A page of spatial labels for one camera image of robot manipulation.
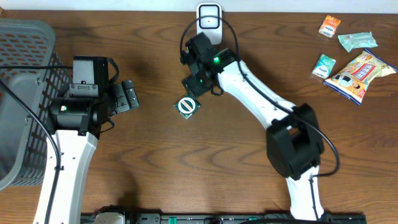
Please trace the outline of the teal wet wipes pack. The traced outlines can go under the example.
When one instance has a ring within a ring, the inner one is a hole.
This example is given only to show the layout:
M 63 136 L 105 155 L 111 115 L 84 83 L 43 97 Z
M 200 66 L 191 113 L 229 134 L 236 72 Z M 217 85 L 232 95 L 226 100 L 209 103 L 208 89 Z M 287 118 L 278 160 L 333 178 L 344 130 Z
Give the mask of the teal wet wipes pack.
M 347 52 L 358 48 L 373 48 L 378 46 L 372 32 L 339 35 L 338 40 Z

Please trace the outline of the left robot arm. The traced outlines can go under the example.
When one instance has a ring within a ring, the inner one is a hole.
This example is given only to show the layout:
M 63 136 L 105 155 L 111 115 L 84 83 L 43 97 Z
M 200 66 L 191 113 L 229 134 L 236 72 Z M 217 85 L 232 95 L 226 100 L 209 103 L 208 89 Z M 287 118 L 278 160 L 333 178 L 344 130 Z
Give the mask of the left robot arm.
M 73 80 L 47 107 L 47 161 L 34 223 L 79 223 L 86 176 L 102 125 L 139 107 L 132 81 L 108 57 L 76 56 Z

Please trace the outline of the teal tissue pack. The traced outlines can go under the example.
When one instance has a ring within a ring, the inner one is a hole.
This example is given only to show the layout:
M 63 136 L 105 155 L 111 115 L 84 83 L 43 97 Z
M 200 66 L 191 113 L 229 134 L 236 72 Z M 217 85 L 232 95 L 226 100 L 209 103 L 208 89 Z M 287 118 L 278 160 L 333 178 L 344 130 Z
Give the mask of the teal tissue pack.
M 312 74 L 320 78 L 326 79 L 330 76 L 330 73 L 336 63 L 336 60 L 321 54 L 319 60 L 317 61 Z

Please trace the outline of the large yellow snack bag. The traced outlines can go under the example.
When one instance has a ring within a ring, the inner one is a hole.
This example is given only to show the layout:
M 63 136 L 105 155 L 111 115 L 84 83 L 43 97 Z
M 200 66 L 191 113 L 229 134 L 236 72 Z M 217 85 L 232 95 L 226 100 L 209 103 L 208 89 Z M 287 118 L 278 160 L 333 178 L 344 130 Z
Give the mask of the large yellow snack bag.
M 378 77 L 397 73 L 397 68 L 364 49 L 360 55 L 348 63 L 342 70 L 327 78 L 323 84 L 335 90 L 345 98 L 360 105 L 368 91 L 369 84 Z

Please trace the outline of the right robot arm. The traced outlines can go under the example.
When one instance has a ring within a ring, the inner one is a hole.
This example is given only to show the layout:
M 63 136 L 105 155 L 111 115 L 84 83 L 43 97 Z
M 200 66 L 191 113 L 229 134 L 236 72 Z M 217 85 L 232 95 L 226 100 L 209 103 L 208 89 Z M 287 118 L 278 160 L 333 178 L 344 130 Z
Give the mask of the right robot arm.
M 266 130 L 267 157 L 287 181 L 290 213 L 298 220 L 319 221 L 324 215 L 318 191 L 320 159 L 326 136 L 315 111 L 296 106 L 260 81 L 230 49 L 219 50 L 199 33 L 185 44 L 180 61 L 191 74 L 182 83 L 192 98 L 218 87 L 242 103 Z

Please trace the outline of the orange tissue pack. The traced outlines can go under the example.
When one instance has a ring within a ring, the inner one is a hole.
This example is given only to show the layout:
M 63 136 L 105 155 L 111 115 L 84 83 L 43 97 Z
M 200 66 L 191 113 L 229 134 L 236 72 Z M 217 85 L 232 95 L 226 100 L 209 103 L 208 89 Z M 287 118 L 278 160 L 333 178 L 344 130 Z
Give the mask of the orange tissue pack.
M 327 15 L 322 25 L 320 26 L 318 33 L 326 37 L 332 38 L 340 25 L 341 21 L 335 17 Z

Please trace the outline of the green Zam-Buk box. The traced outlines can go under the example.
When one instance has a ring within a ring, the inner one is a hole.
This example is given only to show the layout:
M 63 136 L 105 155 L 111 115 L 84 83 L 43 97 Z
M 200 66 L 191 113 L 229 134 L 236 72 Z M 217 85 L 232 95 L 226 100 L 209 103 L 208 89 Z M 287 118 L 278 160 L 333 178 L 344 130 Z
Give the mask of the green Zam-Buk box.
M 184 95 L 174 104 L 174 108 L 185 119 L 189 119 L 201 108 L 201 104 L 189 95 Z

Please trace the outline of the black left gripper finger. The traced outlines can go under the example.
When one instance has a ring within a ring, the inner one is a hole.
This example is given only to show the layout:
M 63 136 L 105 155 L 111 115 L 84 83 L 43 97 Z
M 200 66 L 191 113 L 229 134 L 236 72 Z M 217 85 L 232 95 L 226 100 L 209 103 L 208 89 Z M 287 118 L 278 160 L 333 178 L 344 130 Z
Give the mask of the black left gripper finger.
M 127 101 L 127 97 L 125 95 L 123 86 L 121 83 L 113 86 L 113 93 L 116 100 L 115 114 L 124 113 L 130 110 L 129 103 Z
M 131 80 L 122 81 L 122 86 L 124 88 L 127 103 L 129 104 L 130 109 L 138 108 L 139 101 L 137 99 L 136 91 L 134 89 L 132 81 Z

